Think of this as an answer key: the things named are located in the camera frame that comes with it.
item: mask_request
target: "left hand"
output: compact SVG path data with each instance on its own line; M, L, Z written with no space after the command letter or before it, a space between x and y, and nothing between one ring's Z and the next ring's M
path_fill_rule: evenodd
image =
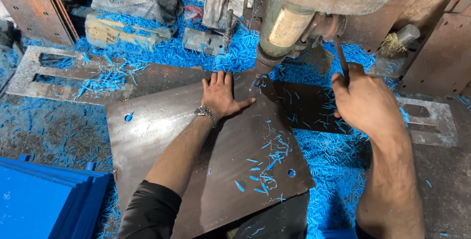
M203 99L201 105L207 106L218 118L230 116L235 112L255 103L254 97L236 102L232 95L232 72L211 74L211 84L203 79Z

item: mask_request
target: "drill press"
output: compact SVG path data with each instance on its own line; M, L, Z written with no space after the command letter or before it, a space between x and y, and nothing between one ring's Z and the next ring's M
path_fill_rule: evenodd
M244 11L244 18L252 17L250 28L260 31L253 84L259 86L264 74L287 56L297 57L308 45L317 45L322 39L338 41L348 26L345 15L372 13L387 1L254 0L253 11ZM262 12L255 11L256 4Z

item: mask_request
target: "wristwatch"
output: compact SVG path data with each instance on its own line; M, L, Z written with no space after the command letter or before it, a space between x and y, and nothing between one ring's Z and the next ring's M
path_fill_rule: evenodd
M195 116L208 116L214 123L213 128L215 128L219 122L219 118L207 106L199 106L195 110Z

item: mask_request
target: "forearm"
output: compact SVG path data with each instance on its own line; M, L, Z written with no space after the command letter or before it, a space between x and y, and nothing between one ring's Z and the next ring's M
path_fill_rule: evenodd
M145 180L170 188L183 197L193 166L212 127L209 117L195 117L165 148Z
M423 208L408 134L371 142L373 162L357 208L357 222L374 237L424 238Z

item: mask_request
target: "finger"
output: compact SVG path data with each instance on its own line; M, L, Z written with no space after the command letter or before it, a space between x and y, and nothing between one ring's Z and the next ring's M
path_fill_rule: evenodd
M349 94L341 73L334 73L332 75L332 91L336 100Z
M349 63L349 77L350 79L354 79L360 76L366 76L365 69L363 65L355 62Z
M211 85L216 84L218 81L218 74L217 73L212 73L211 74Z
M224 71L223 70L220 70L218 71L218 81L217 83L219 84L223 84L224 83Z
M250 106L251 104L255 103L256 101L257 100L255 99L255 97L249 97L249 98L245 99L244 101L237 102L237 106L238 106L239 110L241 110L245 107Z
M224 78L224 84L232 86L232 71L227 71L226 77Z
M340 116L340 113L338 110L335 110L335 112L333 113L333 116L336 117L336 118L341 118L342 116Z
M209 87L208 80L203 79L203 90L206 90Z

